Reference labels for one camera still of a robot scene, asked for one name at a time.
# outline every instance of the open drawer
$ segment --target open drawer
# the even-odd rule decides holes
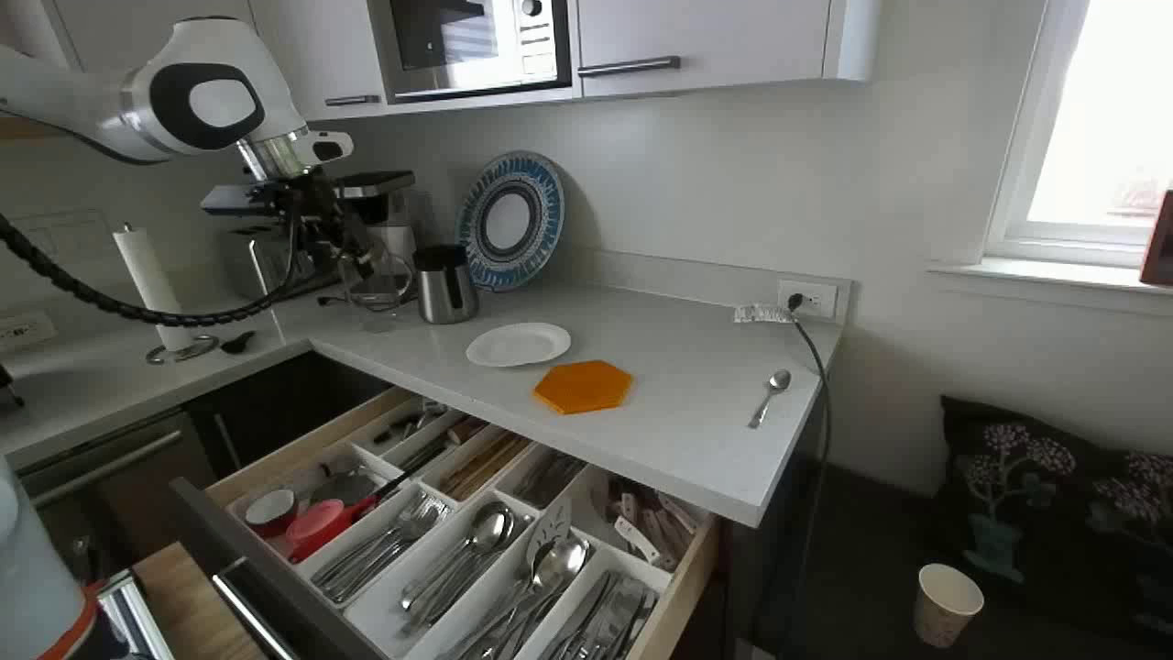
[[[584,641],[586,632],[602,632],[589,629],[589,616],[597,602],[603,602],[597,593],[607,593],[602,592],[603,582],[640,587],[636,616],[626,616],[623,636],[613,636],[615,656],[672,656],[713,569],[713,516],[692,513],[690,524],[680,524],[690,535],[679,535],[673,558],[653,565],[650,558],[656,558],[656,549],[635,549],[636,542],[626,542],[631,535],[623,539],[607,521],[603,475],[507,431],[446,414],[444,427],[419,431],[446,449],[403,478],[397,461],[414,455],[419,443],[432,443],[420,438],[403,438],[397,449],[375,443],[403,417],[403,406],[411,406],[411,395],[383,394],[210,493],[177,483],[182,548],[257,645],[271,656],[455,656],[458,641],[482,632],[509,593],[525,593],[516,582],[532,575],[536,549],[551,548],[541,539],[551,521],[559,521],[563,535],[584,542],[589,558],[576,575],[558,582],[558,592],[545,592],[551,599],[541,610],[532,610],[509,656],[545,660],[558,656],[554,651],[563,651],[567,637]],[[239,513],[250,500],[273,483],[305,483],[321,455],[337,460],[345,450],[354,450],[364,467],[375,467],[383,481],[403,478],[403,483],[320,548],[320,554],[289,563],[271,539],[242,524]],[[329,565],[345,565],[345,558],[391,535],[411,508],[420,502],[435,508],[435,513],[427,513],[425,530],[414,530],[405,548],[397,548],[389,563],[345,593],[321,587]],[[460,569],[466,582],[441,616],[411,619],[403,593],[420,592],[432,575],[444,575],[446,565],[458,565],[474,521],[490,508],[516,521],[509,539],[493,554],[474,558],[474,569]]]

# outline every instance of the plate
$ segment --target plate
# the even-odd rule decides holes
[[[573,350],[573,333],[554,322],[493,327],[468,341],[466,360],[490,371],[551,365]]]
[[[554,256],[563,227],[563,190],[558,169],[527,152],[509,152],[488,165],[468,200],[460,238],[468,274],[482,291],[516,291]]]

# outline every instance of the white countertop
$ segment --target white countertop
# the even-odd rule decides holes
[[[532,399],[545,367],[482,371],[466,344],[501,322],[559,322],[573,351],[558,365],[607,360],[635,374],[626,403],[597,414],[554,414]],[[728,308],[645,295],[540,286],[488,297],[474,322],[425,327],[414,308],[370,315],[310,301],[242,322],[246,355],[201,355],[147,367],[149,327],[117,327],[7,365],[25,411],[0,417],[0,450],[13,467],[94,440],[147,414],[211,394],[297,351],[321,351],[399,390],[444,399],[536,443],[640,481],[725,521],[755,530],[813,411],[818,374],[786,327],[733,327]],[[834,327],[811,327],[823,360]],[[761,431],[746,431],[768,371],[790,390]]]

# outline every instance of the cutlery tray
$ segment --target cutlery tray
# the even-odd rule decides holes
[[[444,431],[449,431],[460,417],[458,411],[446,411],[397,443],[376,443],[376,438],[383,438],[383,431],[411,411],[414,403],[397,403],[383,414],[370,417],[365,427],[353,431],[345,440],[337,440],[337,450],[329,455],[329,461],[364,467],[370,478],[376,478],[376,483],[383,483],[383,481],[397,481],[403,475],[399,461],[420,450],[425,443],[446,443]],[[284,563],[289,575],[308,582],[310,593],[325,610],[333,610],[349,629],[354,629],[382,656],[432,660],[455,651],[468,632],[482,624],[490,610],[498,610],[498,602],[509,593],[509,582],[525,575],[527,539],[536,533],[536,521],[551,509],[563,509],[573,521],[573,535],[589,542],[589,563],[558,593],[545,616],[532,629],[516,656],[540,660],[545,645],[554,645],[554,637],[567,629],[567,619],[586,605],[592,582],[607,569],[645,582],[656,602],[656,610],[640,616],[640,629],[636,629],[640,636],[631,637],[626,656],[672,656],[673,637],[680,636],[690,613],[697,610],[697,599],[713,565],[711,516],[703,516],[703,524],[690,542],[690,554],[673,565],[673,571],[664,571],[645,558],[631,554],[626,542],[607,524],[603,516],[607,478],[602,470],[573,467],[567,470],[573,478],[558,483],[545,508],[516,497],[516,493],[527,493],[525,483],[536,481],[541,467],[551,467],[554,460],[551,449],[540,449],[532,440],[525,440],[516,455],[498,460],[501,467],[493,467],[490,475],[479,470],[475,488],[466,493],[460,500],[444,493],[444,483],[455,475],[468,470],[474,461],[482,461],[482,455],[490,455],[507,440],[516,443],[513,432],[482,427],[468,440],[444,449],[411,481],[403,481],[389,500],[382,500],[365,516],[358,516],[321,549],[315,549],[301,565]],[[308,467],[301,475],[277,475],[257,493],[239,497],[235,502],[227,502],[231,521],[242,524],[242,508],[271,488],[281,488],[281,483],[292,493],[315,488],[320,483],[315,475],[321,470]],[[365,579],[353,599],[337,605],[310,582],[310,575],[321,565],[370,542],[405,508],[420,500],[441,502],[444,516],[419,542],[411,542],[391,565],[383,565],[375,579]],[[466,539],[466,530],[488,502],[501,502],[513,513],[520,533],[513,533],[513,539],[479,569],[479,575],[460,592],[460,599],[432,629],[405,629],[405,616],[399,610],[403,592],[414,587],[420,575],[435,571],[435,565],[455,554],[455,548]]]

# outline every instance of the drawer organizer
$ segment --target drawer organizer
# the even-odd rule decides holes
[[[532,440],[507,431],[474,422],[458,411],[425,411],[420,399],[389,395],[358,431],[337,438],[325,455],[305,460],[289,475],[268,475],[257,488],[235,497],[222,509],[235,524],[250,530],[242,509],[273,488],[292,488],[305,500],[329,481],[329,475],[364,475],[376,488],[397,483],[345,533],[321,542],[308,558],[289,558],[281,539],[265,539],[310,593],[329,605],[349,629],[354,629],[376,656],[432,660],[449,656],[449,651],[482,629],[509,593],[509,587],[527,575],[536,539],[551,521],[563,521],[567,533],[589,548],[589,563],[559,587],[551,610],[536,616],[532,636],[516,651],[520,660],[545,660],[554,645],[563,645],[573,632],[584,632],[586,613],[602,579],[626,575],[645,587],[640,616],[623,632],[623,653],[615,656],[672,656],[680,629],[690,624],[701,592],[713,565],[713,521],[692,513],[690,539],[679,558],[636,554],[607,521],[607,475],[584,467],[576,460],[554,455]],[[321,592],[321,569],[337,569],[340,558],[354,554],[364,542],[389,533],[419,508],[432,508],[432,524],[405,542],[383,569],[376,569],[353,593]],[[475,563],[475,579],[444,610],[435,624],[411,624],[403,613],[403,593],[425,587],[455,554],[482,508],[509,513],[513,533],[501,549]]]

